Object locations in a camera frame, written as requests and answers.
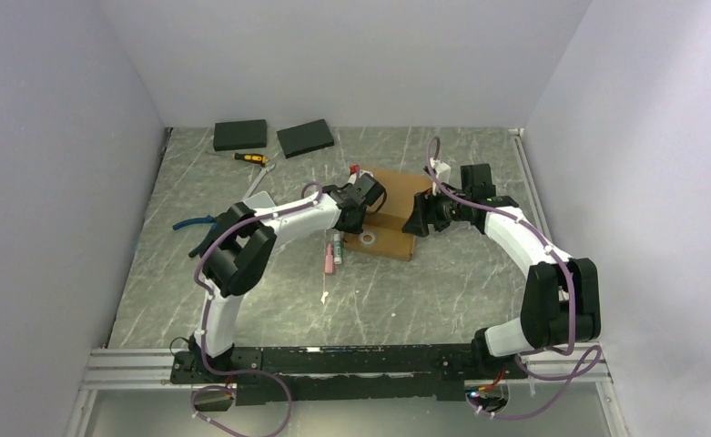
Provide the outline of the brown cardboard box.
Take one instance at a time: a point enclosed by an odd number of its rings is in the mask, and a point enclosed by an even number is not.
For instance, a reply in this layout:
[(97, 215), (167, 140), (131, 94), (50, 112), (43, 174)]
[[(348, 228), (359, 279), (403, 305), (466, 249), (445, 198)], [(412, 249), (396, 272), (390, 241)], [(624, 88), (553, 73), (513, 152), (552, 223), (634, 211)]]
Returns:
[(372, 256), (410, 261), (415, 250), (415, 237), (404, 234), (401, 228), (409, 218), (415, 194), (432, 187), (424, 175), (401, 173), (383, 168), (361, 167), (362, 174), (373, 175), (386, 189), (387, 199), (380, 198), (367, 209), (363, 231), (376, 235), (369, 247), (359, 243), (359, 235), (344, 233), (343, 248)]

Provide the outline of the green white glue stick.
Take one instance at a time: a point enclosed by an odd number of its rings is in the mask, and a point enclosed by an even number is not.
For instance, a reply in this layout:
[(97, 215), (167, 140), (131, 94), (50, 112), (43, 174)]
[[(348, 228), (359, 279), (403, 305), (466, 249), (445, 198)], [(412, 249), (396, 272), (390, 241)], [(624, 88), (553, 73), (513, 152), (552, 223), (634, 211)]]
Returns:
[(336, 265), (340, 265), (342, 263), (342, 255), (342, 235), (340, 233), (335, 233), (333, 236), (333, 259)]

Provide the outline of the pink marker pen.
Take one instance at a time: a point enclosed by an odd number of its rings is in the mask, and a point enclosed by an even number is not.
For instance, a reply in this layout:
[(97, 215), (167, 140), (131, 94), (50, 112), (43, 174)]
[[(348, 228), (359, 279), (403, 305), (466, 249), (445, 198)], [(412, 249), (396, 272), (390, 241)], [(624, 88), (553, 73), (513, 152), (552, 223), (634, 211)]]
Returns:
[(325, 250), (324, 258), (324, 273), (332, 275), (335, 272), (334, 248), (331, 243), (328, 243)]

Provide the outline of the clear tape roll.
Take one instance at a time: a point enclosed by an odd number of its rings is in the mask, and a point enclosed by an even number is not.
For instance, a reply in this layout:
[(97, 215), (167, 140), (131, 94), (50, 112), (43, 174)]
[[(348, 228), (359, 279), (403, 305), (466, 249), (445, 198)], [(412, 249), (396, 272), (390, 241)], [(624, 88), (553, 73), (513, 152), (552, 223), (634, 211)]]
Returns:
[(373, 245), (376, 241), (376, 235), (373, 232), (366, 231), (364, 230), (360, 235), (359, 235), (359, 243), (363, 247), (369, 247)]

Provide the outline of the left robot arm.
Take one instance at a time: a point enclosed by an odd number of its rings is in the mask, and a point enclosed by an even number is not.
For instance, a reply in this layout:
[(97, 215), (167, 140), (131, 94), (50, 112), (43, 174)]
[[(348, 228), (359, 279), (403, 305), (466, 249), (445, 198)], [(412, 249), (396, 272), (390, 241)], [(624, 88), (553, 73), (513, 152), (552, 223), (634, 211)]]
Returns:
[(342, 186), (314, 182), (312, 187), (313, 193), (282, 205), (233, 204), (198, 246), (194, 281), (205, 299), (191, 349), (204, 380), (217, 382), (229, 374), (241, 302), (262, 279), (273, 250), (317, 231), (360, 234), (368, 209), (387, 196), (370, 173)]

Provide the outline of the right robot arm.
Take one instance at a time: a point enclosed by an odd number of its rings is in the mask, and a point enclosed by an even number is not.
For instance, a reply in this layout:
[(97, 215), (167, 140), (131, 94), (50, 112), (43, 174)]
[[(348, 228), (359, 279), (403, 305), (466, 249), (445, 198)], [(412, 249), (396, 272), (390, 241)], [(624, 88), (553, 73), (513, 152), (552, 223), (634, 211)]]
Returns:
[(519, 314), (474, 334), (470, 357), (476, 374), (491, 378), (516, 354), (598, 337), (598, 272), (591, 260), (558, 249), (514, 199), (498, 195), (489, 165), (461, 167), (460, 188), (449, 185), (451, 169), (437, 158), (425, 171), (432, 186), (415, 194), (402, 232), (424, 238), (453, 222), (467, 223), (499, 245), (525, 277)]

